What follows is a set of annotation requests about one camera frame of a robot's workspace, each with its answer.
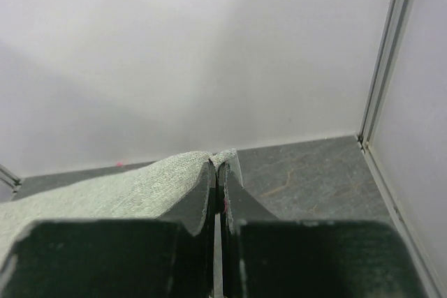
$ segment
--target tiled floor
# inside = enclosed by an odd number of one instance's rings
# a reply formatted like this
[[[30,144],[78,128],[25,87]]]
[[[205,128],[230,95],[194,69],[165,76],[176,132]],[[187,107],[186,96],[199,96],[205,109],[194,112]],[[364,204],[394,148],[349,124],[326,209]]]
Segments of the tiled floor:
[[[353,136],[248,149],[238,154],[244,187],[282,219],[371,219],[391,223]],[[31,177],[25,179],[14,199],[147,164]]]

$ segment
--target white side panel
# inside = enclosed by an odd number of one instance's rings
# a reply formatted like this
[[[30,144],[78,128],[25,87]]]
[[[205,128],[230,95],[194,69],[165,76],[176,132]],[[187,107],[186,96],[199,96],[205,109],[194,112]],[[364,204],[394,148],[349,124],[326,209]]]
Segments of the white side panel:
[[[388,2],[0,0],[0,162],[23,177],[354,134]]]
[[[414,0],[372,147],[447,283],[447,0]]]

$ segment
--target floor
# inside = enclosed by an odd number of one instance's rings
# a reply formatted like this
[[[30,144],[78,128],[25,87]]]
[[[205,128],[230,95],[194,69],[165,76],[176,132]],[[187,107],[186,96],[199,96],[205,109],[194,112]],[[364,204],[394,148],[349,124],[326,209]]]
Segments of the floor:
[[[244,187],[282,219],[371,219],[390,215],[353,136],[238,151]],[[25,179],[14,200],[147,165]]]

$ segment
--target folded cloth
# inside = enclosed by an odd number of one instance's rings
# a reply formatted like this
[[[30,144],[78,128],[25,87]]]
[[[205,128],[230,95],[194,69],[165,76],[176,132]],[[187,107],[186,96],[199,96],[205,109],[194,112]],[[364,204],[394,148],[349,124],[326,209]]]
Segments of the folded cloth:
[[[156,218],[181,200],[196,184],[203,163],[230,161],[241,179],[235,149],[215,156],[206,151],[174,155],[146,167],[80,181],[0,204],[0,261],[14,238],[37,219]]]

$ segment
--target black object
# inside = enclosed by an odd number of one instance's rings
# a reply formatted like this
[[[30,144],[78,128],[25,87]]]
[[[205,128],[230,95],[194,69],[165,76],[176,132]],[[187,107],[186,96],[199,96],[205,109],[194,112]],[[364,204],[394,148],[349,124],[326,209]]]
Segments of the black object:
[[[405,245],[363,221],[279,221],[211,163],[158,219],[41,221],[14,243],[0,297],[208,297],[221,214],[227,297],[425,297]]]

